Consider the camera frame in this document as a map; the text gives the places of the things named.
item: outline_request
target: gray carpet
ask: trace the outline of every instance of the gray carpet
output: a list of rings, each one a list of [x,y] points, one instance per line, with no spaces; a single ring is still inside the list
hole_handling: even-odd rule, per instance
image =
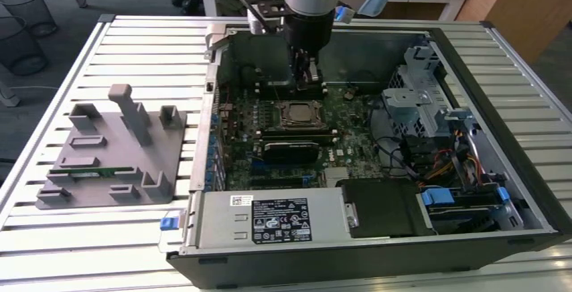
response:
[[[45,0],[58,31],[38,42],[50,65],[38,74],[26,77],[10,75],[0,67],[0,79],[8,86],[58,86],[72,67],[74,58],[102,13],[121,15],[178,15],[170,0],[88,0],[89,7],[80,9],[74,0]],[[0,8],[0,16],[6,11]],[[538,62],[533,66],[560,100],[572,109],[572,30],[564,29]],[[0,157],[17,158],[36,124],[49,105],[54,90],[17,89],[20,106],[0,105]],[[10,165],[0,163],[0,181]]]

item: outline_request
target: mesh wastebasket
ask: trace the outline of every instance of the mesh wastebasket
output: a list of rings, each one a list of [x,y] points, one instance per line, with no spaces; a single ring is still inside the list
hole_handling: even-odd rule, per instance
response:
[[[25,29],[21,17],[0,17],[0,63],[18,76],[33,74],[48,65],[42,49]]]
[[[50,10],[44,0],[0,0],[9,14],[21,17],[36,37],[50,35],[57,30]]]

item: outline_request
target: warning label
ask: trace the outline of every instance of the warning label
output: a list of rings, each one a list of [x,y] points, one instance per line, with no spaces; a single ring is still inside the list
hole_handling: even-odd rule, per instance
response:
[[[310,211],[305,198],[252,201],[252,241],[254,244],[312,240]]]

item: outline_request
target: metal table surface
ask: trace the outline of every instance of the metal table surface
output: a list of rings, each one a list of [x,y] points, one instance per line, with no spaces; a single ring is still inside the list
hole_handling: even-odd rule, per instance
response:
[[[205,33],[240,18],[117,16],[97,23],[30,140],[0,189],[0,291],[193,291],[158,250],[158,220],[184,208],[193,141],[209,67]],[[561,204],[572,214],[570,114],[494,29],[478,23],[366,21],[354,25],[440,26]],[[169,204],[37,210],[45,174],[72,126],[74,103],[104,101],[112,83],[129,83],[148,111],[176,104],[188,112],[176,199]],[[452,86],[460,103],[462,96]],[[176,243],[176,237],[168,238]],[[572,245],[526,252],[464,273],[305,283],[249,291],[572,291]]]

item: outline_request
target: barcode sticker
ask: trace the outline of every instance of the barcode sticker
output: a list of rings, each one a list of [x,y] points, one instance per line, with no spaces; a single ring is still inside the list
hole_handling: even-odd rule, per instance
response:
[[[250,206],[252,199],[253,199],[252,195],[232,195],[230,206]]]

